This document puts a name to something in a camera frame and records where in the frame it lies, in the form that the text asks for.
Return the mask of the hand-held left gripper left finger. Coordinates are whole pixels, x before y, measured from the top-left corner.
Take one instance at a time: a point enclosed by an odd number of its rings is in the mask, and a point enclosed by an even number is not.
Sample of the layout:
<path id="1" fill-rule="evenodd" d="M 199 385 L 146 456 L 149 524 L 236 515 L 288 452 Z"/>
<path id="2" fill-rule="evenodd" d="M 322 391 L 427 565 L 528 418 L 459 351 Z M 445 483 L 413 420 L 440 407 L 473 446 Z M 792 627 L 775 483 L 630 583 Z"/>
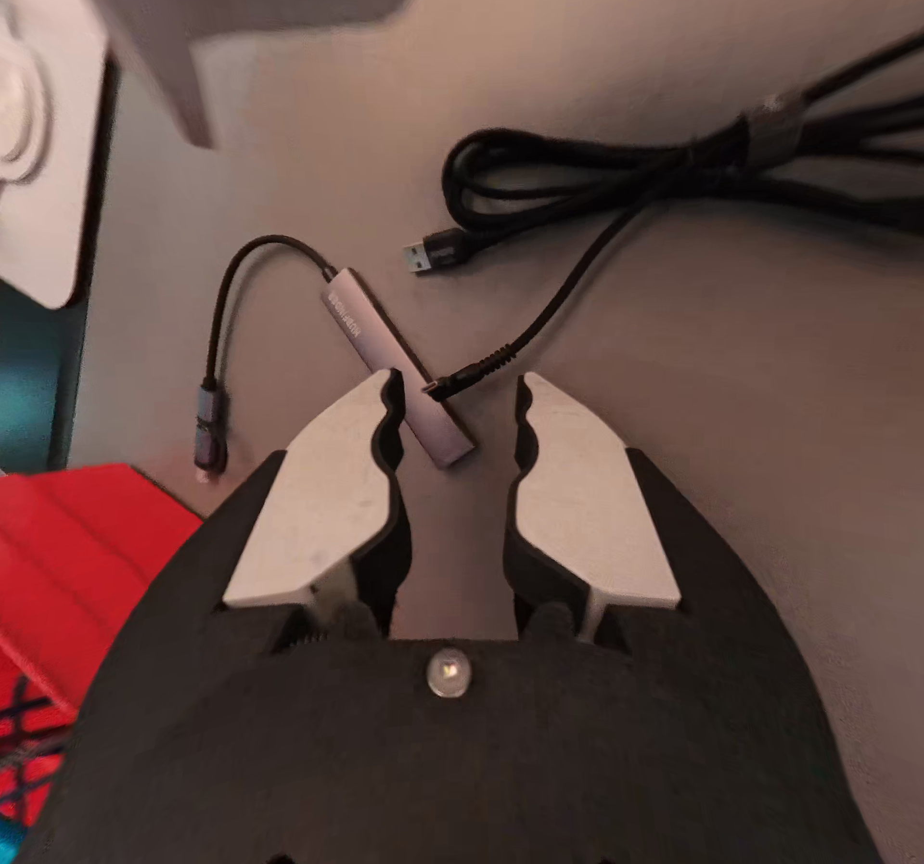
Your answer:
<path id="1" fill-rule="evenodd" d="M 379 370 L 287 445 L 223 595 L 230 609 L 336 612 L 360 599 L 360 565 L 398 531 L 402 374 Z"/>

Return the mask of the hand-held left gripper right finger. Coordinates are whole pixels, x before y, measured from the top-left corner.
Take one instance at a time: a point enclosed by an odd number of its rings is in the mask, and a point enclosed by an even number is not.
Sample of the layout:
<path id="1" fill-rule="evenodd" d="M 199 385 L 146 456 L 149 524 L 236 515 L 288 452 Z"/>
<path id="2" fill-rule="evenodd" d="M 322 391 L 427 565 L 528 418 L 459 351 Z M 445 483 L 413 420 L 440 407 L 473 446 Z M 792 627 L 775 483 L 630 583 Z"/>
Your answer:
<path id="1" fill-rule="evenodd" d="M 518 380 L 502 565 L 531 608 L 674 610 L 681 593 L 629 458 L 602 418 L 538 373 Z"/>

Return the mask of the slim grey usb hub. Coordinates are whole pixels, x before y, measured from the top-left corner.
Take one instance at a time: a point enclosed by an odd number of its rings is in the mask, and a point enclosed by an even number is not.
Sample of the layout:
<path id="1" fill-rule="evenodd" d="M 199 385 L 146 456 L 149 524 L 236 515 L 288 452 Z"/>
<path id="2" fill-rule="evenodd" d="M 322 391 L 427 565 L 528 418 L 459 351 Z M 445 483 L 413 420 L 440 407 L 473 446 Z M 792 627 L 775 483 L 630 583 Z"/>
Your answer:
<path id="1" fill-rule="evenodd" d="M 321 302 L 371 373 L 382 369 L 401 373 L 406 392 L 405 420 L 434 465 L 446 469 L 476 450 L 477 441 L 461 419 L 445 403 L 425 395 L 430 377 L 422 362 L 360 275 L 350 268 L 335 268 L 314 248 L 292 236 L 270 234 L 240 247 L 225 266 L 218 286 L 196 413 L 193 462 L 198 480 L 208 483 L 226 469 L 228 405 L 218 374 L 225 313 L 239 269 L 252 254 L 266 247 L 288 248 L 308 259 L 321 273 L 325 283 Z"/>

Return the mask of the red plastic bin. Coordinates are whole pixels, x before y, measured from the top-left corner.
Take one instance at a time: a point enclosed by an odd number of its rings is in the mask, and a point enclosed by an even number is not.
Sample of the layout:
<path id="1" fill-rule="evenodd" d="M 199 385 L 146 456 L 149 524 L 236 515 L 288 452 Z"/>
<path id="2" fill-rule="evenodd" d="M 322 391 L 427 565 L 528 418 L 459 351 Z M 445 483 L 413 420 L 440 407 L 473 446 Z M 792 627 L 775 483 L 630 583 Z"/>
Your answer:
<path id="1" fill-rule="evenodd" d="M 38 819 L 117 634 L 201 524 L 129 465 L 2 477 L 2 862 Z"/>

